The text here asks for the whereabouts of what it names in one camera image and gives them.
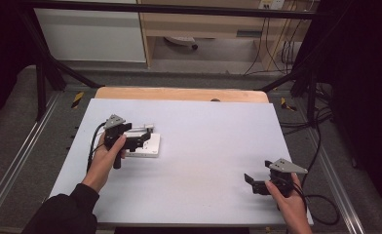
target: gray floor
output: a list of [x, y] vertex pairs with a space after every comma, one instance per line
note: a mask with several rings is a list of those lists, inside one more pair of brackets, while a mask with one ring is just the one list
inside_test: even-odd
[[[251, 90], [260, 88], [282, 75], [280, 72], [274, 72], [242, 76], [251, 65], [251, 59], [255, 58], [253, 48], [252, 43], [248, 41], [204, 39], [199, 43], [198, 51], [193, 52], [188, 48], [170, 45], [161, 39], [157, 42], [155, 60], [151, 68], [138, 66], [92, 70], [85, 67], [81, 73], [108, 86]], [[59, 94], [57, 106], [0, 208], [0, 227], [20, 230], [49, 195], [66, 157], [67, 147], [71, 146], [72, 136], [77, 132], [75, 127], [81, 122], [89, 99], [95, 95], [96, 90], [82, 88], [85, 94], [78, 108], [70, 108], [81, 87], [73, 79], [67, 77], [66, 80], [69, 86], [65, 92], [49, 92], [50, 96]], [[271, 92], [270, 101], [275, 104], [280, 121], [303, 122], [299, 111], [282, 109], [280, 106], [281, 97], [286, 97], [289, 104], [295, 105], [287, 92], [290, 86], [288, 82], [277, 91]], [[0, 111], [0, 180], [34, 124], [36, 99], [35, 73], [32, 69], [26, 69], [20, 74], [6, 106]], [[382, 233], [382, 200], [367, 173], [352, 167], [351, 154], [338, 129], [336, 123], [322, 124], [322, 139], [327, 154], [366, 233]], [[286, 144], [293, 162], [307, 168], [316, 150], [307, 131], [286, 136]], [[321, 194], [333, 200], [319, 160], [311, 171], [304, 190], [308, 194]], [[334, 219], [334, 212], [326, 202], [313, 199], [310, 209], [323, 220]], [[316, 222], [313, 230], [315, 233], [348, 233], [343, 219], [333, 226]]]

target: black handle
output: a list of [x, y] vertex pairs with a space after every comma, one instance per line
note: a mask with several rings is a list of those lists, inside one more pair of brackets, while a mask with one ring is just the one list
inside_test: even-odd
[[118, 152], [118, 154], [115, 157], [114, 161], [114, 169], [120, 169], [121, 168], [121, 151]]

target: aluminum rail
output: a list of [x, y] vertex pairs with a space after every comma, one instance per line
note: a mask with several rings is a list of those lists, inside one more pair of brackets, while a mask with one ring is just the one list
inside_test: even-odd
[[50, 101], [48, 102], [48, 108], [45, 115], [42, 117], [41, 120], [39, 120], [38, 122], [34, 124], [32, 130], [30, 131], [29, 135], [27, 136], [26, 140], [21, 146], [14, 161], [12, 162], [11, 166], [5, 172], [5, 175], [0, 181], [0, 207], [2, 206], [6, 196], [8, 195], [13, 184], [15, 183], [15, 180], [18, 177], [19, 172], [21, 168], [23, 167], [27, 157], [32, 151], [33, 146], [35, 145], [38, 137], [42, 133], [53, 111], [55, 110], [55, 107], [57, 105], [57, 100], [59, 97], [60, 97], [60, 93], [57, 93], [51, 97]]
[[[304, 121], [307, 121], [306, 107], [303, 101], [296, 99], [296, 105], [299, 107], [300, 114], [303, 117]], [[309, 128], [309, 135], [313, 141], [313, 144], [317, 147], [319, 141], [319, 135], [316, 129]], [[336, 200], [337, 207], [343, 215], [343, 219], [349, 229], [351, 234], [364, 234], [364, 229], [359, 219], [355, 208], [350, 201], [349, 195], [346, 192], [346, 189], [343, 186], [343, 183], [339, 176], [337, 175], [336, 170], [333, 168], [330, 159], [325, 151], [325, 147], [321, 144], [319, 152], [319, 161], [322, 165], [323, 172], [327, 179], [328, 185], [333, 193], [333, 197]]]

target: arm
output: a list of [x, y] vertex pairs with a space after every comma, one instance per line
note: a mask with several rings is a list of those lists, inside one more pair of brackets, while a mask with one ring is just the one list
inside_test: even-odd
[[[99, 191], [105, 185], [113, 162], [124, 146], [126, 137], [120, 136], [108, 151], [99, 147], [82, 183], [67, 196], [59, 194], [48, 199], [24, 227], [22, 234], [95, 234], [97, 221], [93, 214]], [[98, 145], [102, 145], [104, 135]]]
[[[291, 174], [291, 177], [294, 183], [300, 186], [300, 181], [298, 180], [297, 175]], [[266, 186], [282, 212], [288, 231], [291, 234], [312, 233], [312, 229], [307, 221], [303, 200], [300, 195], [293, 190], [291, 195], [286, 198], [271, 181], [266, 181]]]

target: silver metal part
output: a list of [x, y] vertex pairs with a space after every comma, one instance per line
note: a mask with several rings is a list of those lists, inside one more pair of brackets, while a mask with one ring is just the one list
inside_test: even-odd
[[105, 130], [110, 129], [112, 127], [118, 126], [125, 123], [125, 119], [119, 117], [118, 115], [111, 115], [109, 119], [106, 121], [105, 126], [103, 127]]
[[154, 125], [153, 124], [144, 124], [142, 126], [135, 126], [128, 132], [147, 132], [154, 133]]
[[[307, 121], [307, 110], [305, 104], [303, 101], [298, 99], [295, 99], [294, 101], [296, 102], [296, 106], [299, 107], [303, 120]], [[309, 128], [309, 135], [311, 136], [314, 145], [317, 147], [319, 141], [317, 130]], [[323, 144], [321, 145], [319, 160], [322, 165], [322, 170], [325, 173], [328, 185], [330, 186], [337, 206], [343, 215], [343, 219], [349, 229], [349, 232], [351, 234], [364, 234], [361, 220], [359, 219], [355, 208], [350, 201], [349, 195], [347, 194], [341, 179], [337, 175], [336, 170], [333, 168]]]
[[273, 164], [270, 164], [269, 168], [281, 173], [308, 174], [306, 169], [301, 168], [283, 158], [277, 160]]
[[51, 118], [52, 113], [57, 106], [57, 100], [61, 96], [61, 92], [57, 92], [51, 96], [49, 102], [47, 103], [47, 109], [45, 114], [42, 116], [39, 122], [36, 122], [21, 146], [18, 154], [16, 155], [14, 161], [12, 162], [9, 169], [5, 172], [2, 180], [0, 181], [0, 207], [2, 206], [6, 196], [11, 190], [13, 184], [15, 183], [16, 178], [19, 175], [21, 168], [26, 162], [27, 157], [33, 149], [36, 141], [41, 135], [42, 131], [45, 129], [46, 124]]

